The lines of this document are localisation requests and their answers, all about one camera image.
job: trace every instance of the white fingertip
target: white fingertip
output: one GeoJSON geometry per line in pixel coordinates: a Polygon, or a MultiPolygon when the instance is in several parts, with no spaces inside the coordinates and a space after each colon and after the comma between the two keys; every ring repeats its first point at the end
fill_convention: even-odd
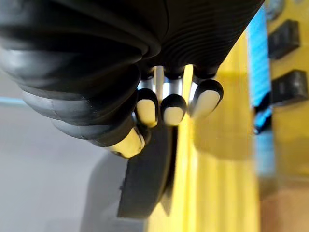
{"type": "Polygon", "coordinates": [[[164,123],[171,126],[177,126],[183,119],[183,110],[180,107],[168,107],[164,111],[164,123]]]}
{"type": "Polygon", "coordinates": [[[206,90],[197,99],[193,117],[207,117],[217,106],[220,94],[213,90],[206,90]]]}
{"type": "Polygon", "coordinates": [[[145,141],[135,128],[132,128],[129,134],[119,143],[110,146],[111,151],[119,152],[125,158],[133,157],[141,152],[145,146],[145,141]]]}
{"type": "Polygon", "coordinates": [[[142,99],[136,105],[140,122],[148,127],[156,125],[155,104],[150,99],[142,99]]]}

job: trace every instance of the black rectangular slot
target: black rectangular slot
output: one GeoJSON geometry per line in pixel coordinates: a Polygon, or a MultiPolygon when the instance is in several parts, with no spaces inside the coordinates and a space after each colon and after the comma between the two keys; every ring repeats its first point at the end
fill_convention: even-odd
{"type": "Polygon", "coordinates": [[[271,82],[274,105],[286,105],[308,99],[306,72],[293,70],[271,82]]]}
{"type": "Polygon", "coordinates": [[[288,19],[268,36],[268,57],[280,59],[299,46],[298,22],[288,19]]]}

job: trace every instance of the gray floor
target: gray floor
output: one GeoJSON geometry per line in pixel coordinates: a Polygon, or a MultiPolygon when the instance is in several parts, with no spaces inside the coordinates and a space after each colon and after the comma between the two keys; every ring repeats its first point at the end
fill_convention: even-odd
{"type": "MultiPolygon", "coordinates": [[[[0,73],[0,97],[20,91],[0,73]]],[[[0,232],[141,232],[116,215],[126,160],[0,104],[0,232]]]]}

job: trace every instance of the black rubber pad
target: black rubber pad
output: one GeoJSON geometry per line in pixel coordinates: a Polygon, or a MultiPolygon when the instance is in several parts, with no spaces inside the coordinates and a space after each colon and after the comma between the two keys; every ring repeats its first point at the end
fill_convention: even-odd
{"type": "Polygon", "coordinates": [[[102,133],[99,138],[89,140],[89,142],[101,147],[115,145],[129,134],[134,125],[135,122],[133,118],[129,116],[128,119],[122,121],[120,124],[109,125],[110,128],[108,132],[102,133]]]}
{"type": "Polygon", "coordinates": [[[195,65],[193,66],[192,82],[199,85],[204,80],[215,78],[216,74],[217,74],[217,68],[213,69],[208,69],[204,67],[199,68],[195,65]]]}
{"type": "MultiPolygon", "coordinates": [[[[105,39],[112,41],[112,43],[105,45],[97,43],[95,50],[100,50],[102,46],[112,46],[113,42],[117,42],[120,45],[126,44],[134,47],[142,54],[148,53],[150,48],[147,41],[142,41],[134,34],[134,31],[128,33],[123,30],[124,26],[127,29],[132,29],[131,22],[125,20],[119,22],[119,15],[99,6],[96,6],[95,10],[91,9],[91,5],[95,4],[95,1],[85,2],[89,8],[81,6],[83,5],[81,1],[71,2],[75,2],[75,6],[72,6],[69,0],[16,0],[14,2],[1,0],[0,35],[3,40],[2,46],[14,50],[85,51],[85,43],[89,49],[93,50],[91,45],[93,36],[95,36],[100,38],[101,42],[104,42],[105,39]],[[79,7],[84,7],[81,9],[82,11],[91,10],[89,15],[79,12],[79,7]],[[98,10],[103,17],[106,17],[106,20],[96,18],[98,10]],[[79,36],[82,37],[83,44],[78,44],[79,36]]],[[[148,39],[155,44],[155,37],[148,39]]]]}
{"type": "Polygon", "coordinates": [[[263,2],[168,1],[169,18],[173,24],[164,38],[160,54],[146,62],[149,66],[194,64],[218,68],[263,2]]]}
{"type": "Polygon", "coordinates": [[[174,155],[173,128],[159,120],[152,129],[152,138],[142,152],[129,159],[122,186],[118,216],[147,218],[163,194],[174,155]]]}
{"type": "Polygon", "coordinates": [[[51,51],[2,50],[2,68],[20,85],[65,93],[89,94],[100,83],[115,84],[119,67],[134,63],[140,55],[123,51],[78,54],[51,51]]]}
{"type": "Polygon", "coordinates": [[[195,91],[193,101],[197,101],[198,97],[200,96],[201,93],[207,91],[207,90],[213,90],[219,93],[220,95],[220,100],[223,98],[223,87],[220,84],[220,82],[212,79],[208,79],[203,81],[201,84],[197,86],[197,89],[195,91]]]}
{"type": "Polygon", "coordinates": [[[109,114],[109,118],[103,118],[101,121],[98,121],[94,125],[72,125],[61,120],[53,119],[53,124],[62,132],[79,139],[94,139],[98,135],[101,136],[103,133],[99,133],[99,130],[105,130],[108,125],[118,125],[121,124],[124,120],[129,118],[132,115],[132,112],[135,109],[137,102],[137,91],[125,102],[123,103],[115,112],[109,114]]]}

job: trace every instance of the yellow panel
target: yellow panel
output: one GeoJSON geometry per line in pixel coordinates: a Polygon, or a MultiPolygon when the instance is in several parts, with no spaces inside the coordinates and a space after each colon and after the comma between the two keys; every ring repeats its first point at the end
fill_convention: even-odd
{"type": "MultiPolygon", "coordinates": [[[[184,75],[188,98],[192,66],[184,75]]],[[[179,126],[171,209],[159,203],[149,232],[257,232],[247,43],[241,36],[218,72],[225,96],[206,119],[188,115],[179,126]]]]}
{"type": "MultiPolygon", "coordinates": [[[[299,22],[301,47],[287,54],[280,60],[271,61],[272,79],[300,69],[309,74],[309,1],[296,4],[286,0],[285,8],[278,19],[268,24],[271,33],[286,19],[299,22]]],[[[275,108],[273,131],[277,156],[278,171],[284,176],[309,175],[309,102],[302,102],[275,108]]]]}

